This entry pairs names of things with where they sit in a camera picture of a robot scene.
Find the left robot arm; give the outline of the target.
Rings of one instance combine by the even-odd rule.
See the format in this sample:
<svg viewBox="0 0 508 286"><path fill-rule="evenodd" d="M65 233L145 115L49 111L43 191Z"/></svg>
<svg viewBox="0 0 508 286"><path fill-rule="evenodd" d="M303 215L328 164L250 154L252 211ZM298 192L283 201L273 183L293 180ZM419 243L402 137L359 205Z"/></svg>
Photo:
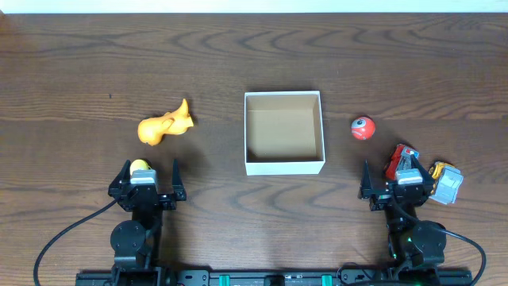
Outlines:
<svg viewBox="0 0 508 286"><path fill-rule="evenodd" d="M178 201L185 201L187 193L179 174L178 161L173 161L172 193L160 194L157 173L154 169L132 170L127 160L109 185L108 195L127 212L130 220L119 223L110 235L114 250L111 278L104 284L122 285L173 285L171 270L158 266L163 212L173 211Z"/></svg>

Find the yellow grey toy truck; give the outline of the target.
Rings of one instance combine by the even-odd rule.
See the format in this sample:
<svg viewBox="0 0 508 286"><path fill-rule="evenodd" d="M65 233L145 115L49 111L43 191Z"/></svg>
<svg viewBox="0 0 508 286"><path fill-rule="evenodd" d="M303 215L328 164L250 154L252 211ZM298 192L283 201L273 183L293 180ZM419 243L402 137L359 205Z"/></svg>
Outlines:
<svg viewBox="0 0 508 286"><path fill-rule="evenodd" d="M430 198L444 205L455 203L464 180L461 171L452 164L436 161L429 174L435 180Z"/></svg>

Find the yellow round toy with stick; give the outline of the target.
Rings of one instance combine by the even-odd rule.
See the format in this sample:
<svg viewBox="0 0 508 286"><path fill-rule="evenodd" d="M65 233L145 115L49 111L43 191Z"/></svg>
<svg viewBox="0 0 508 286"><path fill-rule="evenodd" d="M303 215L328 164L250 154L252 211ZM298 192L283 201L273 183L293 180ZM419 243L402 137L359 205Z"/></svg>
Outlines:
<svg viewBox="0 0 508 286"><path fill-rule="evenodd" d="M149 163L146 160L136 159L131 163L131 165L129 167L129 172L130 172L130 175L132 176L135 171L147 171L150 169L151 169L151 166L149 165Z"/></svg>

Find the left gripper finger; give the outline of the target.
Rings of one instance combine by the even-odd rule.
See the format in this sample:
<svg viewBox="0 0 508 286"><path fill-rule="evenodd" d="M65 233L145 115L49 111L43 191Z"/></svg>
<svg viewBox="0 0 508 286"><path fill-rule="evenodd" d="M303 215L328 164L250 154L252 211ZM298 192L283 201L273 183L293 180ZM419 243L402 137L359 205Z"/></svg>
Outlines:
<svg viewBox="0 0 508 286"><path fill-rule="evenodd" d="M127 160L123 166L121 171L116 175L113 181L110 184L110 190L121 190L124 184L127 184L130 180L130 165L131 161Z"/></svg>
<svg viewBox="0 0 508 286"><path fill-rule="evenodd" d="M173 191L183 191L183 182L179 173L179 164L176 159L173 160L171 185Z"/></svg>

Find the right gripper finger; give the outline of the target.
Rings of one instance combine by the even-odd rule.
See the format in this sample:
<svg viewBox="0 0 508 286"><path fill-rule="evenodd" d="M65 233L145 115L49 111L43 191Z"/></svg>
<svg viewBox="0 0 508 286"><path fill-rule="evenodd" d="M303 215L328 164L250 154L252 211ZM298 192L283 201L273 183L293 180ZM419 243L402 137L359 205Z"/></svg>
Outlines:
<svg viewBox="0 0 508 286"><path fill-rule="evenodd" d="M368 167L368 162L364 162L364 168L363 168L363 175L360 183L360 190L361 191L371 191L372 185L371 185L371 177Z"/></svg>
<svg viewBox="0 0 508 286"><path fill-rule="evenodd" d="M422 167L419 160L416 158L415 155L410 156L411 160L411 167L416 168L421 177L422 177L422 183L424 185L433 185L434 184L434 178Z"/></svg>

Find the black mounting rail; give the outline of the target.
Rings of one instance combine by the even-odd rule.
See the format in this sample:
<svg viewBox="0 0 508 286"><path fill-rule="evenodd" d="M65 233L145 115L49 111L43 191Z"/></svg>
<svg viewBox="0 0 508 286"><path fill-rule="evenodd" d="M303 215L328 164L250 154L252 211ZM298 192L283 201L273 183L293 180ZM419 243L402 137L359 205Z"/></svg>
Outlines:
<svg viewBox="0 0 508 286"><path fill-rule="evenodd" d="M161 286L337 286L337 285L469 285L472 274L464 270L402 271L392 276L379 269L342 268L337 271L299 272L209 272L169 269L152 271L81 272L78 286L161 285Z"/></svg>

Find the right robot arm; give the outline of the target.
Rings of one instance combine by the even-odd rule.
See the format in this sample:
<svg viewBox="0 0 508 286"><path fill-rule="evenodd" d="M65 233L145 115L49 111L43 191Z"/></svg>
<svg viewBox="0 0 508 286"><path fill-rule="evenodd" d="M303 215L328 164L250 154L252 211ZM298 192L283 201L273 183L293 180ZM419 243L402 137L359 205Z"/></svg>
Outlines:
<svg viewBox="0 0 508 286"><path fill-rule="evenodd" d="M387 220L388 249L394 261L378 278L437 284L437 266L445 260L446 234L441 224L421 220L415 212L431 196L435 179L415 156L410 156L409 164L380 185L365 163L358 197L369 202L371 211L382 211Z"/></svg>

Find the red toy fire truck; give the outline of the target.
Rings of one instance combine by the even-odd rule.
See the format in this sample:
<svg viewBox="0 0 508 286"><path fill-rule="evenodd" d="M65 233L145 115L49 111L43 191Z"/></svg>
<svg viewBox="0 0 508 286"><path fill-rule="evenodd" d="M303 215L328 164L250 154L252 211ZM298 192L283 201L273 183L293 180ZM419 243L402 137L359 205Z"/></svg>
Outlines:
<svg viewBox="0 0 508 286"><path fill-rule="evenodd" d="M419 152L408 145L397 144L390 160L385 166L384 175L388 180L395 180L397 171L411 169L411 157L419 158Z"/></svg>

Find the white cardboard box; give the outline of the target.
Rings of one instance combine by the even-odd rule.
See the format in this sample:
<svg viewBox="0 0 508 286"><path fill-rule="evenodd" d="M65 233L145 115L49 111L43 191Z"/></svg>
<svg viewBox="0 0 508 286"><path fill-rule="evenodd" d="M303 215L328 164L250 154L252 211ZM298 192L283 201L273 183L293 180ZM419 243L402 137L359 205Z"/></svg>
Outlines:
<svg viewBox="0 0 508 286"><path fill-rule="evenodd" d="M321 93L244 94L244 166L249 176L317 175L325 165Z"/></svg>

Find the orange toy dinosaur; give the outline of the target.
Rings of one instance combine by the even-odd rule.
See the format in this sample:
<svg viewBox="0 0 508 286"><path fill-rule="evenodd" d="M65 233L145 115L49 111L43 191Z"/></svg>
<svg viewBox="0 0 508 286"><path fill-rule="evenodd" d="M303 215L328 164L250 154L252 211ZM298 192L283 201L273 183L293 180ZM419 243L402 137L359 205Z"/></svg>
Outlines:
<svg viewBox="0 0 508 286"><path fill-rule="evenodd" d="M162 141L164 135L180 135L193 126L188 102L183 99L177 110L142 120L138 125L137 135L142 143L154 146Z"/></svg>

